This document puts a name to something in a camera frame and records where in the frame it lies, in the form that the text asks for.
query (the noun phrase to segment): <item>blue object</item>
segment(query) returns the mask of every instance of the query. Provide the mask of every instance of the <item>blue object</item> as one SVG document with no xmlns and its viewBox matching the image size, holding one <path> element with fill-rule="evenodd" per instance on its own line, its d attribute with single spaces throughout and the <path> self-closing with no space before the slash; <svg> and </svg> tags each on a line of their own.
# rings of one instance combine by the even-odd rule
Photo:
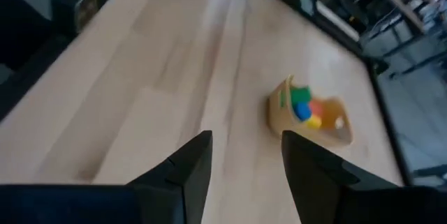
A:
<svg viewBox="0 0 447 224">
<path fill-rule="evenodd" d="M 312 111 L 310 110 L 310 107 L 307 103 L 297 103 L 293 107 L 293 111 L 301 121 L 308 120 L 312 115 Z"/>
</svg>

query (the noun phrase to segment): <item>wooden basket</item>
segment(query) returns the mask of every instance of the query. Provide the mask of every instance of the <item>wooden basket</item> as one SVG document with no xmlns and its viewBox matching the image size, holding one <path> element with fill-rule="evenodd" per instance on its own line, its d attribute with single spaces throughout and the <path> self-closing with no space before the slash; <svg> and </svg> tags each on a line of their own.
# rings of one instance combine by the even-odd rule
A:
<svg viewBox="0 0 447 224">
<path fill-rule="evenodd" d="M 315 96 L 323 106 L 321 127 L 318 130 L 308 128 L 295 115 L 292 108 L 291 87 L 293 76 L 285 79 L 268 98 L 268 123 L 275 134 L 281 136 L 284 130 L 292 130 L 297 134 L 324 147 L 345 146 L 352 143 L 351 125 L 342 103 L 337 98 L 321 99 Z M 285 94 L 285 103 L 281 104 L 281 93 Z M 335 127 L 338 118 L 343 119 L 341 128 Z"/>
</svg>

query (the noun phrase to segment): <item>red block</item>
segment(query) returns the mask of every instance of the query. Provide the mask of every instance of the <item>red block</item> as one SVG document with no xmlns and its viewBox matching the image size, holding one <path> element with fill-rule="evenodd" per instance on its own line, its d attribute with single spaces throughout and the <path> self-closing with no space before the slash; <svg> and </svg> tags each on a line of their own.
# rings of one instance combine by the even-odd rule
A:
<svg viewBox="0 0 447 224">
<path fill-rule="evenodd" d="M 319 101 L 312 99 L 309 102 L 309 108 L 310 111 L 312 112 L 312 115 L 315 114 L 318 117 L 323 116 L 323 105 Z"/>
</svg>

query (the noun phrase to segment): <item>light wood surface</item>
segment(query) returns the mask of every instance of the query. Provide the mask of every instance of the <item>light wood surface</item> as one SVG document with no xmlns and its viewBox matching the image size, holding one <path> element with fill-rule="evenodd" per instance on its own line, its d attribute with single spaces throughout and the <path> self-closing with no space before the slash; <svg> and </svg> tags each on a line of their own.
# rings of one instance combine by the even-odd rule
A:
<svg viewBox="0 0 447 224">
<path fill-rule="evenodd" d="M 400 184 L 365 67 L 278 0 L 109 0 L 0 125 L 1 183 L 124 184 L 214 135 L 203 223 L 299 223 L 265 98 L 339 97 L 331 149 Z"/>
</svg>

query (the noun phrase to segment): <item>yellow block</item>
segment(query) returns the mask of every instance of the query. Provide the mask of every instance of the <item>yellow block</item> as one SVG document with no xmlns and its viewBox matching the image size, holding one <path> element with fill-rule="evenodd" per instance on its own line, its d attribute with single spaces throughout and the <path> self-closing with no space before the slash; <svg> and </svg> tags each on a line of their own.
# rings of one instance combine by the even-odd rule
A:
<svg viewBox="0 0 447 224">
<path fill-rule="evenodd" d="M 311 115 L 308 120 L 305 121 L 307 127 L 312 129 L 318 129 L 321 126 L 321 118 L 316 115 Z"/>
</svg>

